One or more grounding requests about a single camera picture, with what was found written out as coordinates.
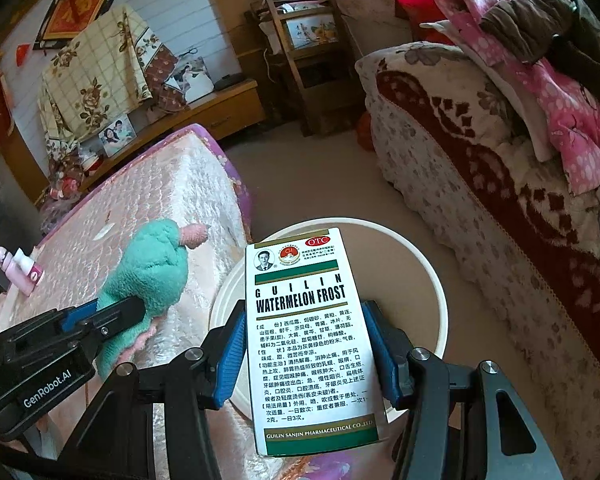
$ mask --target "teal stuffed animal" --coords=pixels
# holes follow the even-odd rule
[[[98,295],[97,309],[137,296],[144,301],[146,313],[140,323],[104,343],[96,360],[101,378],[109,375],[121,354],[128,360],[143,348],[152,319],[178,302],[189,273],[186,247],[204,243],[206,231],[204,224],[178,228],[173,220],[163,219],[145,224],[131,238]]]

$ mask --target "red pillow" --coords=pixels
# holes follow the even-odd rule
[[[414,40],[430,41],[431,43],[455,44],[448,37],[432,28],[420,28],[421,23],[439,22],[446,16],[436,5],[435,0],[395,0],[409,15],[411,32]]]

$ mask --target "red paper ornament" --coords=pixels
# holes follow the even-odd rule
[[[23,43],[17,46],[16,48],[16,65],[22,66],[24,63],[24,58],[29,51],[29,47],[31,47],[30,43]]]

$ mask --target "drawer handle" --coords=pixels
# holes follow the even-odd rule
[[[209,124],[210,128],[215,128],[216,126],[220,126],[220,124],[224,124],[225,122],[227,122],[229,119],[231,119],[231,115],[225,117],[224,119],[220,119],[214,123]]]

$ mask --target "wooden tv stand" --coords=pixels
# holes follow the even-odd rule
[[[80,185],[87,191],[108,178],[123,162],[128,162],[140,148],[164,133],[176,132],[190,124],[201,124],[211,136],[222,139],[265,119],[253,79],[247,79],[219,92],[211,92],[190,103],[183,111],[169,114],[140,130],[137,137],[101,166]]]

